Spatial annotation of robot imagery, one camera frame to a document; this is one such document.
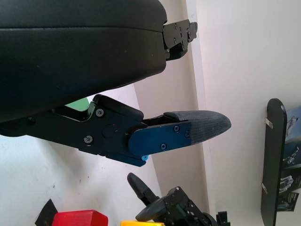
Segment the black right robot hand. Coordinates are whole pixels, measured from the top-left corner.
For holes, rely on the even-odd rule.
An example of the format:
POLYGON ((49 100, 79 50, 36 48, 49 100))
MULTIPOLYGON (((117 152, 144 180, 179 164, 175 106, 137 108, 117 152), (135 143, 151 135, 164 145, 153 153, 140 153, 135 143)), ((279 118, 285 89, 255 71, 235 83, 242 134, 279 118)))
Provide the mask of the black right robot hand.
POLYGON ((135 217, 139 222, 154 221, 166 226, 217 226, 217 221, 209 214, 201 212, 181 187, 171 189, 163 197, 153 191, 134 173, 129 173, 127 181, 145 208, 135 217))

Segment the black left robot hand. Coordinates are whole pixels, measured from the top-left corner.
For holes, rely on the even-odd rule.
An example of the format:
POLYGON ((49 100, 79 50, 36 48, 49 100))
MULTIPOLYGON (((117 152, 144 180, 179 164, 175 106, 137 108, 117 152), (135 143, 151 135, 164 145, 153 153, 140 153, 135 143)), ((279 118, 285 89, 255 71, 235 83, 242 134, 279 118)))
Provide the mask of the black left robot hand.
POLYGON ((31 136, 137 167, 151 154, 231 128, 214 111, 141 111, 102 95, 183 57, 198 24, 168 23, 158 0, 3 0, 0 133, 31 136))

